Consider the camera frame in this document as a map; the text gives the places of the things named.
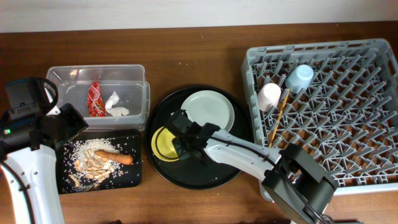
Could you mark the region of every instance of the white wall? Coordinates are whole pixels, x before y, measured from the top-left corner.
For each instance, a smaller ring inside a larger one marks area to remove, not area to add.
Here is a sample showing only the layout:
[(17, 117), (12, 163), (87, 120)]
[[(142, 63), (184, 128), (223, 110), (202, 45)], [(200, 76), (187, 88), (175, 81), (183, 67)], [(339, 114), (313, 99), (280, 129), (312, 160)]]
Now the white wall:
[(398, 0), (0, 0), (0, 32), (398, 20)]

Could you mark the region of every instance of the yellow bowl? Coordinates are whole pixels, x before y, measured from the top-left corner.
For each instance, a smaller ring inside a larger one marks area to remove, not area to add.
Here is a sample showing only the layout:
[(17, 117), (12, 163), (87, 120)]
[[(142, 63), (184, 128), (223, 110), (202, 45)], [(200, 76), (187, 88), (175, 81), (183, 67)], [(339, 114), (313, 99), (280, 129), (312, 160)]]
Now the yellow bowl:
[(164, 156), (166, 156), (169, 158), (176, 158), (178, 156), (177, 153), (175, 152), (175, 149), (174, 149), (174, 146), (172, 143), (172, 140), (175, 138), (175, 136), (167, 128), (163, 129), (163, 131), (157, 138), (157, 148), (159, 149), (160, 153), (162, 153), (162, 155), (164, 155), (164, 156), (160, 155), (158, 150), (156, 150), (156, 145), (155, 145), (156, 136), (162, 128), (163, 127), (159, 128), (155, 132), (155, 134), (152, 136), (152, 141), (151, 141), (152, 151), (154, 152), (156, 157), (158, 157), (159, 159), (161, 159), (163, 161), (166, 161), (166, 162), (177, 161), (179, 159), (168, 159), (168, 158), (164, 157)]

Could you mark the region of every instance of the white plate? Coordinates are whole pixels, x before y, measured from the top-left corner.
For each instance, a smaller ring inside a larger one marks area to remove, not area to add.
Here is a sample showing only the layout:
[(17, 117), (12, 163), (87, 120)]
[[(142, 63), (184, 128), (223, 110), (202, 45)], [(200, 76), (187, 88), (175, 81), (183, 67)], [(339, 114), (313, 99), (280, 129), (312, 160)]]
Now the white plate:
[(229, 131), (234, 124), (235, 113), (231, 102), (216, 91), (203, 90), (190, 95), (181, 109), (186, 110), (188, 118), (200, 126), (212, 123)]

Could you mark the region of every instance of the red snack packet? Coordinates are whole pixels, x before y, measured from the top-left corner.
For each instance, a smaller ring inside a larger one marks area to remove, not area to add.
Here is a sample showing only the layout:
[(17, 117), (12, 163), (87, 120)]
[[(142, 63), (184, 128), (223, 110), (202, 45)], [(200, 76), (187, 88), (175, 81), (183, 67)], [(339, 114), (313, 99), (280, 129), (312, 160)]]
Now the red snack packet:
[(98, 82), (92, 82), (88, 89), (87, 108), (92, 117), (106, 116), (104, 102), (101, 97), (100, 84), (98, 84)]

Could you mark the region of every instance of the wooden table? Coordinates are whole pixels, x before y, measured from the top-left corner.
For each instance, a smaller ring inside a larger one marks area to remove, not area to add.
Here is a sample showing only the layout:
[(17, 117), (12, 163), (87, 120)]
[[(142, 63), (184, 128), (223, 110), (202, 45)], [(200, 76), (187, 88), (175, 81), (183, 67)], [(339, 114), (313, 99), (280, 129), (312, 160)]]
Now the wooden table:
[[(181, 86), (224, 89), (244, 103), (240, 67), (250, 47), (337, 40), (387, 39), (398, 54), (398, 22), (295, 24), (192, 29), (101, 30), (0, 34), (0, 86), (22, 77), (45, 77), (52, 66), (141, 64), (151, 105)], [(9, 108), (0, 90), (2, 113)], [(240, 174), (211, 190), (167, 182), (143, 156), (142, 183), (130, 189), (61, 195), (66, 223), (280, 223), (278, 207), (259, 195), (255, 178)], [(335, 220), (398, 223), (398, 192), (334, 197)], [(0, 180), (0, 223), (13, 223), (5, 178)]]

